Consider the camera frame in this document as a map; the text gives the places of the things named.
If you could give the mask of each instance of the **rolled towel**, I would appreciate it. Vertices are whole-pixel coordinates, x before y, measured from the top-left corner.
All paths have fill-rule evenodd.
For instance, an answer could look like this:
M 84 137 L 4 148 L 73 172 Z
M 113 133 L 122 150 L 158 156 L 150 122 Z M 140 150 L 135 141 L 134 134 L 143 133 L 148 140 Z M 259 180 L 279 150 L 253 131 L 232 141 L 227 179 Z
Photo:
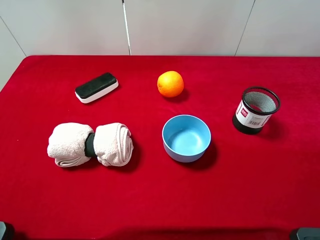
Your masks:
M 124 166 L 134 149 L 129 129 L 121 123 L 98 126 L 93 139 L 94 152 L 104 166 Z
M 59 167 L 73 167 L 90 160 L 85 155 L 85 142 L 93 133 L 89 125 L 68 122 L 56 126 L 49 137 L 48 156 L 55 159 Z

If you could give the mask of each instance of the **eraser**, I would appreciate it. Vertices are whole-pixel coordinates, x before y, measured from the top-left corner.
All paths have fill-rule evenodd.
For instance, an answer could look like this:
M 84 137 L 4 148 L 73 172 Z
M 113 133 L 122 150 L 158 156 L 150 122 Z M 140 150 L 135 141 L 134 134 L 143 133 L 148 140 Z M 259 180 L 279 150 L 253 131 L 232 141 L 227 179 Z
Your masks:
M 76 97 L 84 104 L 90 103 L 110 93 L 119 86 L 118 80 L 109 72 L 78 86 Z

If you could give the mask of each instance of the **black mesh cup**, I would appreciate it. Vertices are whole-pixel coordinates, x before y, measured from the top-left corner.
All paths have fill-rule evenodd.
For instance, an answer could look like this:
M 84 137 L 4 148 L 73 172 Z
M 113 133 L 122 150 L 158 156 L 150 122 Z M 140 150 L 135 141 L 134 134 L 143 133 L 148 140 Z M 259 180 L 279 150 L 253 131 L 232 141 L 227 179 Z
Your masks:
M 280 100 L 274 92 L 260 86 L 249 87 L 233 115 L 233 125 L 244 134 L 257 134 L 279 107 Z

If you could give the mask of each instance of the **blue bowl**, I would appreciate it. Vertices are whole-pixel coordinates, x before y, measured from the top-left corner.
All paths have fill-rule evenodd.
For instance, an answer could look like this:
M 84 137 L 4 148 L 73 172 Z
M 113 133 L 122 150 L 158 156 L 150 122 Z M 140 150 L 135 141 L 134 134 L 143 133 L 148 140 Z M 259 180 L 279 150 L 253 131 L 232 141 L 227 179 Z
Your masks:
M 190 163 L 205 153 L 211 141 L 211 133 L 200 118 L 178 115 L 165 123 L 162 139 L 164 149 L 171 158 Z

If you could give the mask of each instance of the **red tablecloth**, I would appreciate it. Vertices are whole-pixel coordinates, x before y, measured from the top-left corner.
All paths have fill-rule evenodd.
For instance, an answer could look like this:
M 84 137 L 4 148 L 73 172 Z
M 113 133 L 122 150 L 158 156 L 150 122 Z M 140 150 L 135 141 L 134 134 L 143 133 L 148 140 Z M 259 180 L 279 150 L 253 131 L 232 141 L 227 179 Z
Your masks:
M 157 79 L 170 70 L 185 91 L 166 99 Z M 105 72 L 120 87 L 82 104 L 75 87 Z M 232 116 L 244 89 L 257 85 L 276 92 L 281 108 L 260 134 L 245 135 Z M 29 238 L 320 227 L 320 58 L 30 56 L 0 92 L 0 110 L 0 221 Z M 163 125 L 179 114 L 211 130 L 194 163 L 178 163 L 163 148 Z M 66 122 L 126 124 L 131 161 L 57 167 L 48 138 Z

